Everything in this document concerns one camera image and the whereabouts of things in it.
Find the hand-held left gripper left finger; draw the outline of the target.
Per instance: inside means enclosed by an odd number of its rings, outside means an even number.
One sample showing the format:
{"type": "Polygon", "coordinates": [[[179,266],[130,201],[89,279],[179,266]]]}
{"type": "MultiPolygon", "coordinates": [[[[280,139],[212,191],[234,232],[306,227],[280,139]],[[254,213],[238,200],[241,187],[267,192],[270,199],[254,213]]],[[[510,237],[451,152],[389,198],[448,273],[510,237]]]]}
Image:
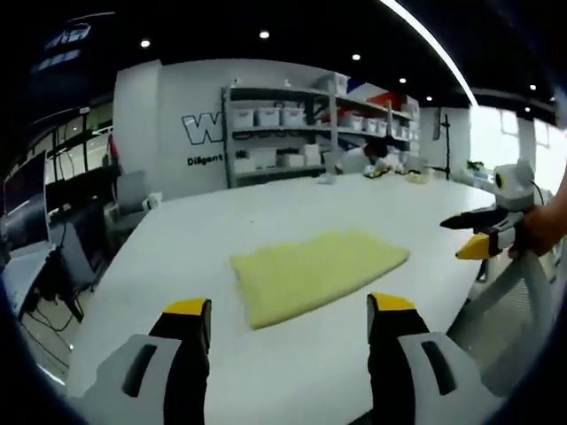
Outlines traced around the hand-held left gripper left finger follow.
{"type": "Polygon", "coordinates": [[[131,336],[97,368],[82,396],[88,424],[203,424],[212,302],[169,305],[147,334],[131,336]]]}

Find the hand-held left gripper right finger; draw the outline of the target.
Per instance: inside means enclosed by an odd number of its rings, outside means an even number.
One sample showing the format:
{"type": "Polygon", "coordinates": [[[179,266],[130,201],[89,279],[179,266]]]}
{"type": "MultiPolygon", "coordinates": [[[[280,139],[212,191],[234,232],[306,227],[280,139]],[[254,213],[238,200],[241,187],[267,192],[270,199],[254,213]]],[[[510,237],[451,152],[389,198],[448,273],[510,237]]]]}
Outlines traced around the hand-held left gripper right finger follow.
{"type": "Polygon", "coordinates": [[[403,297],[367,297],[374,424],[481,424],[484,386],[472,358],[431,332],[403,297]]]}

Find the person's right hand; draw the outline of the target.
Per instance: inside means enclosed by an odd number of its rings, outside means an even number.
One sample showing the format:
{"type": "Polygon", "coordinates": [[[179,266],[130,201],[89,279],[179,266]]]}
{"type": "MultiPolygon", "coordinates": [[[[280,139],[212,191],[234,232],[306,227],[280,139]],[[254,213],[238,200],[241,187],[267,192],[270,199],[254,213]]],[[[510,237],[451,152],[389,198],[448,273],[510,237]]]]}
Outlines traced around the person's right hand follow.
{"type": "Polygon", "coordinates": [[[509,249],[514,259],[525,251],[538,257],[548,253],[566,233],[566,213],[553,205],[533,207],[523,218],[516,241],[509,249]]]}

